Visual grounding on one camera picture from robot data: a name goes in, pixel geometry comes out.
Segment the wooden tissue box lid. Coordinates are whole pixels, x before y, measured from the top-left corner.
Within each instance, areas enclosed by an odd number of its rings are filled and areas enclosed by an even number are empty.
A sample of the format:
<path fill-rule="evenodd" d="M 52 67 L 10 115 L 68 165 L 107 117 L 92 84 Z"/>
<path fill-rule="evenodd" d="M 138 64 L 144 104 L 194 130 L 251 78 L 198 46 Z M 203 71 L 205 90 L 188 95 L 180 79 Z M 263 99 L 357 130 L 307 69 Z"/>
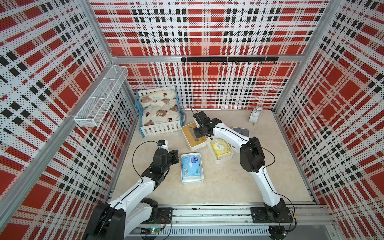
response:
<path fill-rule="evenodd" d="M 197 151 L 207 145 L 207 138 L 197 138 L 194 129 L 197 127 L 196 123 L 190 123 L 182 127 L 183 136 L 191 151 Z"/>

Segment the yellow tissue paper pack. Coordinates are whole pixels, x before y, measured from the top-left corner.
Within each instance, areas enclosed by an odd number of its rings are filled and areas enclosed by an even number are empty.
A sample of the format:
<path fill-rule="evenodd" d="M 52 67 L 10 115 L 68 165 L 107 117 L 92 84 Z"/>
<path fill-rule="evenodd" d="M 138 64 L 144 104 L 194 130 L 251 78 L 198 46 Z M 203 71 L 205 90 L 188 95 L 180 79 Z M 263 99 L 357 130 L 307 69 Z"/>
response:
<path fill-rule="evenodd" d="M 222 160 L 232 154 L 232 150 L 228 143 L 221 138 L 214 138 L 211 140 L 210 146 L 217 160 Z"/>

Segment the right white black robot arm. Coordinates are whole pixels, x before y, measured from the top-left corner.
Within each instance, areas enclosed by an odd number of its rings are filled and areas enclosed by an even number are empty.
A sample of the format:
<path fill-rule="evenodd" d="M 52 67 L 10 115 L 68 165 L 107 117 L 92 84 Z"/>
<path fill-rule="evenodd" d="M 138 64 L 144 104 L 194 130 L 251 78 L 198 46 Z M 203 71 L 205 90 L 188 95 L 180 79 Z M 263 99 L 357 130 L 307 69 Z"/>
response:
<path fill-rule="evenodd" d="M 271 223 L 296 223 L 296 210 L 290 210 L 285 203 L 285 196 L 278 194 L 269 177 L 265 162 L 265 148 L 256 137 L 246 137 L 227 127 L 217 118 L 210 119 L 203 111 L 193 114 L 197 125 L 194 134 L 197 138 L 221 138 L 240 154 L 240 165 L 250 173 L 263 197 L 267 221 Z"/>

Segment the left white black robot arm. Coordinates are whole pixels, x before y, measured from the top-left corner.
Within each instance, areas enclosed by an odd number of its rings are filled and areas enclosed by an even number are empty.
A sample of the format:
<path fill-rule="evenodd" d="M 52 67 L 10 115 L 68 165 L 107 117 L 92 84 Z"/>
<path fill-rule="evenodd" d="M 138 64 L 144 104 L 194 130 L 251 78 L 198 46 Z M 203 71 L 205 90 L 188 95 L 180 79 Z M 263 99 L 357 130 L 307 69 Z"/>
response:
<path fill-rule="evenodd" d="M 157 149 L 153 162 L 134 186 L 116 200 L 95 207 L 82 239 L 123 240 L 141 223 L 157 220 L 159 204 L 147 196 L 165 180 L 170 167 L 179 162 L 178 150 Z"/>

